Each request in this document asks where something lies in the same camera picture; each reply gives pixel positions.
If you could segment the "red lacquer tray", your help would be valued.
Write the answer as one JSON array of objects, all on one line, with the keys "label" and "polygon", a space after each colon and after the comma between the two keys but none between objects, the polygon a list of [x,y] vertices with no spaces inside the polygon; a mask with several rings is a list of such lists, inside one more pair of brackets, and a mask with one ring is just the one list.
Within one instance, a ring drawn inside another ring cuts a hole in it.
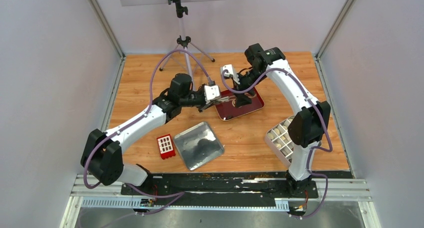
[{"label": "red lacquer tray", "polygon": [[215,106],[215,109],[218,113],[218,117],[223,121],[229,121],[231,119],[262,109],[265,103],[255,88],[253,89],[253,91],[255,92],[255,95],[253,96],[247,93],[247,96],[252,100],[252,103],[239,108],[235,107],[235,95],[228,90],[223,91],[221,93],[222,97],[228,96],[229,100]]}]

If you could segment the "silver tin lid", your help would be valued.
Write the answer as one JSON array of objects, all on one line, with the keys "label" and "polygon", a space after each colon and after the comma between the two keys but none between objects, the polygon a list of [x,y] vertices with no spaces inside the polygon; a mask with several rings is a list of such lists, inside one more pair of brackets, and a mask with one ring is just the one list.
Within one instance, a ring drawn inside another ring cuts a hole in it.
[{"label": "silver tin lid", "polygon": [[224,146],[208,122],[201,122],[175,135],[173,141],[184,165],[190,171],[211,162],[224,152]]}]

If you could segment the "silver compartment tin box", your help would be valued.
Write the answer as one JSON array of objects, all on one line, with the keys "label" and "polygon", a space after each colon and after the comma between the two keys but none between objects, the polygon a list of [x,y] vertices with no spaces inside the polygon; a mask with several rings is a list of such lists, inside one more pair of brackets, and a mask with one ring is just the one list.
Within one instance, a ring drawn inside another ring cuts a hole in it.
[{"label": "silver compartment tin box", "polygon": [[264,141],[284,165],[291,167],[294,164],[292,170],[295,168],[302,170],[306,168],[310,149],[314,146],[320,146],[322,142],[312,142],[305,148],[302,145],[295,144],[289,135],[289,125],[294,117],[292,115],[273,126],[266,132]]}]

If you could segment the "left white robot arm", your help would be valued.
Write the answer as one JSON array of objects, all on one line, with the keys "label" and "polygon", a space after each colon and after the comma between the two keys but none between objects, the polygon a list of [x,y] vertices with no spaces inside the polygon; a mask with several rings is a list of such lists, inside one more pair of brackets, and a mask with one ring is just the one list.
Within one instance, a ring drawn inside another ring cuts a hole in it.
[{"label": "left white robot arm", "polygon": [[178,116],[182,108],[196,107],[202,112],[211,107],[220,94],[214,81],[194,90],[192,78],[179,73],[171,80],[169,88],[152,99],[141,113],[107,131],[91,131],[80,161],[85,186],[89,189],[96,187],[87,181],[87,174],[91,173],[99,184],[108,186],[122,182],[133,185],[142,195],[149,194],[153,189],[149,171],[140,165],[125,164],[123,154],[144,135]]}]

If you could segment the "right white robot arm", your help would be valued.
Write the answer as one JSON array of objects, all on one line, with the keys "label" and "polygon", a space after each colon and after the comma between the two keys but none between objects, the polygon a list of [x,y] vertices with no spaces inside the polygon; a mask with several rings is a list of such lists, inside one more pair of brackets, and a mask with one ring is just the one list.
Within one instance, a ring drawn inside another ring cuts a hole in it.
[{"label": "right white robot arm", "polygon": [[250,45],[244,52],[251,67],[246,73],[236,72],[231,66],[221,68],[222,79],[232,79],[231,92],[236,107],[251,103],[245,94],[269,78],[288,101],[294,118],[288,126],[293,143],[291,163],[286,174],[286,192],[292,197],[303,193],[312,181],[310,169],[316,150],[321,149],[323,136],[328,137],[331,106],[320,102],[300,82],[283,52],[277,48],[264,50],[260,44]]}]

